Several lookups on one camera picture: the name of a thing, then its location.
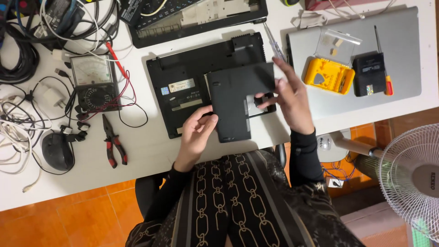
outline white desk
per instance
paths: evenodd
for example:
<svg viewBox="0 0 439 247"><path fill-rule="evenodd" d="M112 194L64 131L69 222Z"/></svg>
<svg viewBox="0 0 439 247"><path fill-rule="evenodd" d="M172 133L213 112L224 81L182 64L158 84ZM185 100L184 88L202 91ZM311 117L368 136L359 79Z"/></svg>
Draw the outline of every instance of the white desk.
<svg viewBox="0 0 439 247"><path fill-rule="evenodd" d="M109 1L104 0L101 2L100 9L103 15L107 9L105 6L108 6ZM268 0L267 4L269 12L267 24L274 38L278 40L283 50L285 50L285 34L296 29L291 24L291 19L298 16L299 10L302 7L299 5L285 7L280 1L272 0ZM435 3L434 1L400 0L397 1L395 6L401 4L405 4L408 7L417 5L419 8L422 94L415 98L381 105L379 110L373 107L325 118L313 116L317 134L337 131L439 106ZM386 5L387 2L365 4L355 6L355 9L359 12L368 12L383 9ZM322 13L325 13L330 19L338 18L340 21L343 21L343 19L330 14L333 13L333 10L322 11ZM131 42L124 24L120 26L119 32L114 49L119 58L122 58L128 50L119 50L129 47ZM73 144L76 164L67 174L56 176L43 173L40 181L30 191L22 193L22 188L32 183L38 176L39 168L33 160L30 161L26 170L19 175L1 173L0 211L169 170L177 156L180 139L168 139L154 92L150 89L151 83L146 71L145 61L156 56L186 51L207 44L229 40L233 36L254 32L261 32L265 54L267 60L269 60L273 55L273 51L268 43L268 37L262 24L232 26L143 49L134 48L128 57L122 61L122 65L131 73L131 82L137 93L137 102L147 111L149 122L141 128L129 128L120 122L117 112L106 113L115 133L120 135L119 139L128 154L128 165L119 165L116 169L112 169L109 165L106 157L105 143L103 142L105 133L102 129L102 118L98 115L89 121L91 128L88 131L86 140ZM52 60L50 52L42 45L36 44L35 47L41 56L40 65L34 78L29 82L19 85L21 88L27 90L29 86L33 87L36 81L44 76L57 76L54 73L55 68L71 73L62 62ZM79 48L75 47L75 44L70 44L69 48L80 51ZM17 54L18 49L14 41L7 37L0 50L2 62L15 65L16 59L14 61L11 60L13 60L12 58L17 58ZM276 72L276 76L281 77L282 74ZM62 85L59 83L51 80L48 80L47 83L58 87L64 92ZM18 91L14 90L11 86L0 86L0 96L17 93ZM130 96L130 94L131 92L127 90L126 95ZM43 103L40 105L50 117L62 115L61 109L49 107ZM217 135L213 133L209 138L201 161L216 159L226 154L246 152L288 142L289 129L283 120L281 111L278 110L276 114L278 118L275 114L252 118L250 124L253 138L246 142L220 144ZM132 125L144 121L143 113L134 106L124 108L121 115L127 123ZM61 123L65 124L66 119L54 121L56 126L59 126ZM39 145L37 145L36 151L42 158ZM116 160L120 161L118 152L115 152L115 155Z"/></svg>

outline person's right hand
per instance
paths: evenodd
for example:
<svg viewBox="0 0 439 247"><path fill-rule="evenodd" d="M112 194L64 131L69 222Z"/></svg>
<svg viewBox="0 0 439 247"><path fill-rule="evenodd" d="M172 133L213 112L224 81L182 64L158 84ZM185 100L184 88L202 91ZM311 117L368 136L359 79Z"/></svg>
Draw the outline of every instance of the person's right hand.
<svg viewBox="0 0 439 247"><path fill-rule="evenodd" d="M258 108L263 109L278 103L291 130L301 134L312 134L314 132L314 124L311 112L309 111L305 85L296 76L294 69L289 64L278 58L273 58L273 62L284 72L288 81L284 78L276 79L275 93L278 96L270 98L260 104ZM263 93L259 93L255 97L260 98L263 95Z"/></svg>

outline electric fan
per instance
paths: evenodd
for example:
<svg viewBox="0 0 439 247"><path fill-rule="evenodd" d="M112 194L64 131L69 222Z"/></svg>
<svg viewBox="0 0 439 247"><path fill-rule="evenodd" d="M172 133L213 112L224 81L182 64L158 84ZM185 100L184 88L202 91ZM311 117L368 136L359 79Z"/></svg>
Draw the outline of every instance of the electric fan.
<svg viewBox="0 0 439 247"><path fill-rule="evenodd" d="M407 131L384 150L379 181L388 203L413 228L439 241L439 124Z"/></svg>

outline black chain pattern clothing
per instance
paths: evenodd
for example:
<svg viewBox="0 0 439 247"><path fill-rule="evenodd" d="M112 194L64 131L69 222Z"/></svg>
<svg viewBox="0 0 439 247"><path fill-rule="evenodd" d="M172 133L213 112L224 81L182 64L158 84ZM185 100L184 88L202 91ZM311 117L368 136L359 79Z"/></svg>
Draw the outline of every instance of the black chain pattern clothing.
<svg viewBox="0 0 439 247"><path fill-rule="evenodd" d="M233 247L364 246L341 223L322 180L290 188L262 150L200 163L166 218L136 225L126 246L224 247L227 235Z"/></svg>

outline orange tile floor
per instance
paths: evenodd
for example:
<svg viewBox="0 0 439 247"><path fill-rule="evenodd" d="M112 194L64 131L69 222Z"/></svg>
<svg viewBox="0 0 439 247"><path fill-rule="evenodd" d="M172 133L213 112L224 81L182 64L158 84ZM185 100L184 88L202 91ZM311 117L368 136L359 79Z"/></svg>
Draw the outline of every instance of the orange tile floor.
<svg viewBox="0 0 439 247"><path fill-rule="evenodd" d="M376 143L372 123L351 128L351 134L353 140ZM285 147L289 158L290 144ZM347 174L353 170L345 160L340 167ZM333 174L343 177L341 172ZM329 193L337 197L377 184L355 171L349 183ZM0 212L0 246L123 247L130 230L141 221L131 180Z"/></svg>

